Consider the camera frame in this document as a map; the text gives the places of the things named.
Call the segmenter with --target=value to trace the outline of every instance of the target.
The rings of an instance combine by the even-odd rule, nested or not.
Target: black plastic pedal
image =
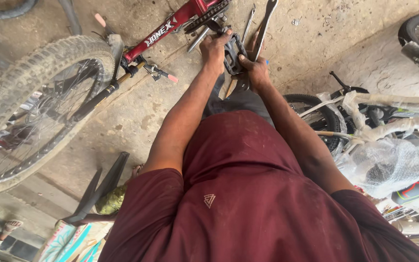
[[[240,54],[248,57],[240,36],[234,33],[229,42],[224,45],[224,67],[231,75],[240,74],[246,70],[238,61]]]

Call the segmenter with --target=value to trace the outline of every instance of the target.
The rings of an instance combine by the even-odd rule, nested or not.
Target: maroon t-shirt
[[[99,261],[418,262],[419,248],[360,193],[324,192],[241,110],[201,122],[183,177],[167,168],[129,183]]]

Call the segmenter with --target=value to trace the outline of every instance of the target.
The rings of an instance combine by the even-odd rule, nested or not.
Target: red bicycle frame
[[[187,22],[194,15],[200,17],[210,6],[218,3],[220,0],[190,0],[179,8],[171,17],[164,23],[150,33],[145,39],[137,44],[133,49],[128,51],[124,57],[127,59],[127,64],[136,59],[143,51],[156,44],[163,37],[172,32],[176,27]]]

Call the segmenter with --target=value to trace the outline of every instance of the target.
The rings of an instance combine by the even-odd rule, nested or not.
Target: concrete floor
[[[127,45],[134,45],[184,2],[76,0],[74,4],[84,34],[102,32],[93,18],[99,12]],[[258,9],[251,32],[265,12],[265,1],[255,3]],[[233,0],[226,13],[226,23],[240,34],[252,4]],[[280,1],[262,56],[270,61],[271,79],[282,93],[338,90],[340,86],[328,75],[334,70],[344,82],[371,92],[419,96],[419,69],[400,55],[397,41],[399,24],[417,13],[419,1],[412,0]],[[293,19],[300,19],[300,24],[292,25]],[[60,5],[41,0],[28,14],[0,21],[0,55],[16,60],[69,36],[67,27]],[[26,221],[27,231],[48,237],[54,222],[75,210],[97,165],[108,170],[120,152],[130,152],[120,183],[128,179],[132,167],[146,161],[166,113],[201,68],[199,50],[186,53],[194,39],[170,34],[146,51],[145,57],[177,76],[179,83],[166,78],[154,82],[143,71],[127,80],[70,145],[21,186],[0,195],[0,219],[15,215]]]

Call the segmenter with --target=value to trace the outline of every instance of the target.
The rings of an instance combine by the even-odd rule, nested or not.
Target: gray pants
[[[224,100],[219,98],[219,91],[221,90],[223,84],[224,74],[221,74],[216,80],[213,90],[208,98],[205,109],[203,110],[202,119],[223,112],[250,110],[274,126],[261,97],[250,90],[245,90],[245,88],[241,85],[241,80],[238,81],[230,96]]]

